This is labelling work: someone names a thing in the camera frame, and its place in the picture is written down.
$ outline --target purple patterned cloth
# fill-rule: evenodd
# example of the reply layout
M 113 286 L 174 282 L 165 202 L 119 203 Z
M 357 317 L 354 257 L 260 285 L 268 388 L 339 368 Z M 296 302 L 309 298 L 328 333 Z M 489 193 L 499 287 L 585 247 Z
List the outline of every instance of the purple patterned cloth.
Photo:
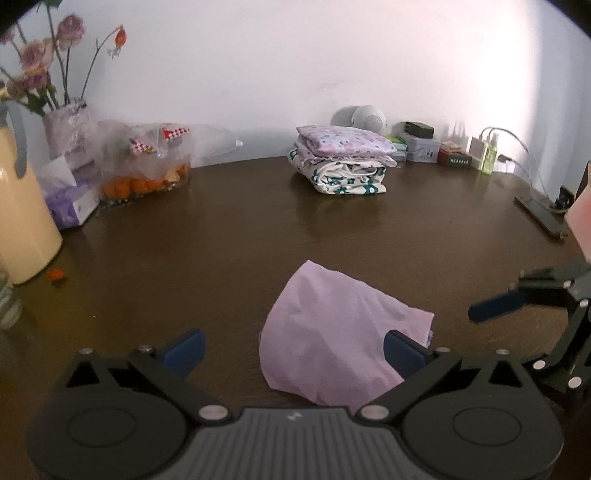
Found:
M 351 155 L 341 155 L 338 157 L 319 157 L 308 148 L 306 138 L 302 135 L 298 137 L 294 145 L 297 149 L 297 154 L 300 160 L 302 163 L 307 165 L 318 165 L 319 163 L 326 161 L 362 162 L 367 160 L 376 160 L 386 167 L 396 166 L 396 161 L 387 155 L 367 155 L 365 157 L 353 157 Z
M 328 125 L 298 127 L 300 140 L 317 157 L 371 157 L 396 152 L 390 140 L 381 135 L 354 127 Z

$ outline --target white speaker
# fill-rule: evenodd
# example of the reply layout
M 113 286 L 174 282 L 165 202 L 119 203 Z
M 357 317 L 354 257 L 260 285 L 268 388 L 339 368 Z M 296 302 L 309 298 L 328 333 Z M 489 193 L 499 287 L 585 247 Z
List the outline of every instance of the white speaker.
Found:
M 355 128 L 369 130 L 375 134 L 380 133 L 388 126 L 386 116 L 379 108 L 374 107 L 373 105 L 360 106 L 355 110 L 353 112 L 353 117 L 351 117 L 351 124 Z

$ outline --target yellow thermos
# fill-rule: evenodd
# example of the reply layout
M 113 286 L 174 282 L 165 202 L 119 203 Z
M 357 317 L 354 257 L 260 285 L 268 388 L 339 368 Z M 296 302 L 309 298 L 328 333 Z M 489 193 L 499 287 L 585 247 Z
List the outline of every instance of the yellow thermos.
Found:
M 55 257 L 61 240 L 35 173 L 27 165 L 20 107 L 4 100 L 0 102 L 0 269 L 11 283 L 26 282 Z

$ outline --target pink rose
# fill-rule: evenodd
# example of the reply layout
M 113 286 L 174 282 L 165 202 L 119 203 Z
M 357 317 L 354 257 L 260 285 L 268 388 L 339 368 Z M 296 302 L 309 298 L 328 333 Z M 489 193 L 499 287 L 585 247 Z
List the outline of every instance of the pink rose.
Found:
M 41 72 L 31 75 L 30 77 L 26 77 L 21 84 L 27 90 L 37 90 L 46 87 L 48 83 L 51 83 L 49 72 Z
M 53 40 L 35 40 L 27 43 L 21 52 L 21 67 L 27 75 L 41 73 L 49 68 L 53 61 Z
M 0 35 L 0 43 L 6 45 L 14 38 L 14 25 Z
M 56 40 L 60 50 L 75 47 L 82 40 L 86 29 L 82 19 L 76 14 L 70 14 L 57 26 Z

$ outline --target pink cloth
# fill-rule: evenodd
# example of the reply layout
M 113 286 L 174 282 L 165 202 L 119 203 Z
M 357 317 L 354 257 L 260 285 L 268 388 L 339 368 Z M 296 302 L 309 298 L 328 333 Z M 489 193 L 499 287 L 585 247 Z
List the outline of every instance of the pink cloth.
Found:
M 267 317 L 261 369 L 275 390 L 355 412 L 402 383 L 384 358 L 386 333 L 426 345 L 432 321 L 432 313 L 308 260 Z
M 588 185 L 566 212 L 565 218 L 585 259 L 591 262 L 591 181 Z
M 355 127 L 308 125 L 297 127 L 298 139 L 317 157 L 375 157 L 396 152 L 394 144 L 385 137 Z

